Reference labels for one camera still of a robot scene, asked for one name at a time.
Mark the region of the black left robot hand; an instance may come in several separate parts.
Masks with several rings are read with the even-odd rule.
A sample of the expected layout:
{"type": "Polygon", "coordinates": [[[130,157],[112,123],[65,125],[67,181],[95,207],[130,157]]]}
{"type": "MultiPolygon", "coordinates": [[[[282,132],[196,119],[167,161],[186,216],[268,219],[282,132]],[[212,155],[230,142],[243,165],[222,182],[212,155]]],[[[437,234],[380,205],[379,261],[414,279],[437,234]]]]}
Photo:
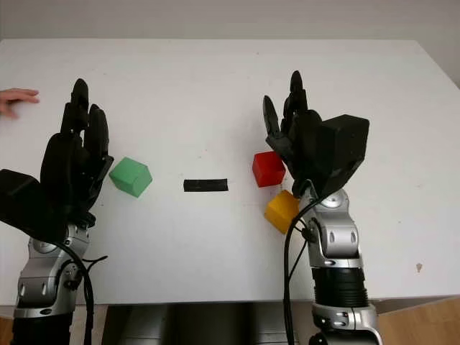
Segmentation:
{"type": "Polygon", "coordinates": [[[47,143],[40,184],[50,205],[67,222],[95,225],[90,212],[114,158],[104,111],[89,104],[88,85],[79,78],[65,104],[60,131],[47,143]]]}

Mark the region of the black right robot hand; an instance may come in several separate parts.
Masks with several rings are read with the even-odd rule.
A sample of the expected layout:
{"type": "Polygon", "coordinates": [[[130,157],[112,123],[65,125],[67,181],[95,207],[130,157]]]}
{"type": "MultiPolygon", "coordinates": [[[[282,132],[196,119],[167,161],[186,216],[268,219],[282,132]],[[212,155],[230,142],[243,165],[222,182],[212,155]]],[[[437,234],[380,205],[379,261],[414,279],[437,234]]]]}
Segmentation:
{"type": "Polygon", "coordinates": [[[299,71],[294,71],[291,76],[290,93],[284,102],[282,120],[278,120],[269,96],[264,96],[262,110],[267,130],[266,142],[286,164],[294,180],[293,195],[299,198],[313,176],[316,130],[321,123],[319,114],[308,108],[306,90],[299,71]]]}

